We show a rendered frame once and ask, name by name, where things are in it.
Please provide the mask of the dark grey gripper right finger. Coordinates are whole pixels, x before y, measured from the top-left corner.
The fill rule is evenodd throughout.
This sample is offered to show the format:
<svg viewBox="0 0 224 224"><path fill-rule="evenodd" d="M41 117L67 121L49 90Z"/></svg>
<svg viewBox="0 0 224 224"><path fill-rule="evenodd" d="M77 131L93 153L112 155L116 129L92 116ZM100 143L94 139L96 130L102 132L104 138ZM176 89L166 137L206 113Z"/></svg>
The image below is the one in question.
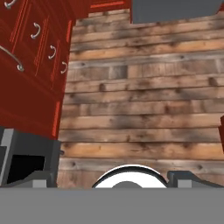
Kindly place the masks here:
<svg viewBox="0 0 224 224"><path fill-rule="evenodd" d="M168 171L167 178L167 185L172 188L224 188L224 185L198 178L191 171Z"/></svg>

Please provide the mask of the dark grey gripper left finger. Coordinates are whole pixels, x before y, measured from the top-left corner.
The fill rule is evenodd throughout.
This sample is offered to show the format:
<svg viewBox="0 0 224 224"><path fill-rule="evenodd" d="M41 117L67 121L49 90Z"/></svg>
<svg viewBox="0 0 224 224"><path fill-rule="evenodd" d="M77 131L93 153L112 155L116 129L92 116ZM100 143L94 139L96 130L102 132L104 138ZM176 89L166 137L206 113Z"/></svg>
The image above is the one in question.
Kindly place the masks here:
<svg viewBox="0 0 224 224"><path fill-rule="evenodd" d="M3 185L3 188L53 188L56 186L54 174L50 171L34 171L24 179Z"/></svg>

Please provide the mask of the red cabinet corner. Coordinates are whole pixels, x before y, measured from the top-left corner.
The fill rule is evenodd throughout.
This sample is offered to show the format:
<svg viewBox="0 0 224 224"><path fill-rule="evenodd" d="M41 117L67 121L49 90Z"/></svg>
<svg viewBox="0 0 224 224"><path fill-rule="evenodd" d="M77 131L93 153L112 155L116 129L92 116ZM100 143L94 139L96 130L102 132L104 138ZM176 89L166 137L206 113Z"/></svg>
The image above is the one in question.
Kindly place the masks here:
<svg viewBox="0 0 224 224"><path fill-rule="evenodd" d="M219 132L220 132L221 143L224 145L224 115L220 118Z"/></svg>

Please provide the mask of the red cabinet run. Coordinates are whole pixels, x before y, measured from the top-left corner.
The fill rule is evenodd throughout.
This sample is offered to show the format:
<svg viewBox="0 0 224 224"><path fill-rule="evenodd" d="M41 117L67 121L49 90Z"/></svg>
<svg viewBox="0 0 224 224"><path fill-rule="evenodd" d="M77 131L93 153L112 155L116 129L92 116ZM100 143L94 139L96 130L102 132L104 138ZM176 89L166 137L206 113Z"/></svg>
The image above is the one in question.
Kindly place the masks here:
<svg viewBox="0 0 224 224"><path fill-rule="evenodd" d="M88 0L0 0L0 125L55 139L69 61L72 29L88 16ZM53 59L50 45L57 49Z"/></svg>

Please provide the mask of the red cabinet panel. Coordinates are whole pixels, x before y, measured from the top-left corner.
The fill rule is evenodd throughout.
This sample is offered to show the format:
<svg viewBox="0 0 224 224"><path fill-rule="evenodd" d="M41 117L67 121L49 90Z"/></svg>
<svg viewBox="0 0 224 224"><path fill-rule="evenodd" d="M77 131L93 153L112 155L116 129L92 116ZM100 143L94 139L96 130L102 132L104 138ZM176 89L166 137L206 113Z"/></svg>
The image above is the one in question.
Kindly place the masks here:
<svg viewBox="0 0 224 224"><path fill-rule="evenodd" d="M89 12L105 12L129 9L131 0L90 0Z"/></svg>

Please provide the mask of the dark grey open-fronted appliance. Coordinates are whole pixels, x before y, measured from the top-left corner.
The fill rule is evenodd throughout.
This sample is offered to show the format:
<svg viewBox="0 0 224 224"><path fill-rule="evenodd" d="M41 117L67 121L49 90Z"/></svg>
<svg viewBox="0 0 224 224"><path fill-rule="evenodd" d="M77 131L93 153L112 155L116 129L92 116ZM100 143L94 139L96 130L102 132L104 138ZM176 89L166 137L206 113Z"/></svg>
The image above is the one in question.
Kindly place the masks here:
<svg viewBox="0 0 224 224"><path fill-rule="evenodd" d="M52 172L57 186L60 145L59 140L0 127L0 187L35 171Z"/></svg>

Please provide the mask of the white round black-rimmed disc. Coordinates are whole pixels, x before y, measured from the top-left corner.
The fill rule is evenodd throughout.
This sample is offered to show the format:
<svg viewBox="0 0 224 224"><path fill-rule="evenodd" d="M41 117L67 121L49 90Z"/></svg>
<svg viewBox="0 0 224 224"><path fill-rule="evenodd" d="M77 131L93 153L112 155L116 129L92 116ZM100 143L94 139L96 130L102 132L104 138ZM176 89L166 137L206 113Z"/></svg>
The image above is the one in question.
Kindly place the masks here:
<svg viewBox="0 0 224 224"><path fill-rule="evenodd" d="M101 175L93 188L167 188L164 177L140 164L119 165Z"/></svg>

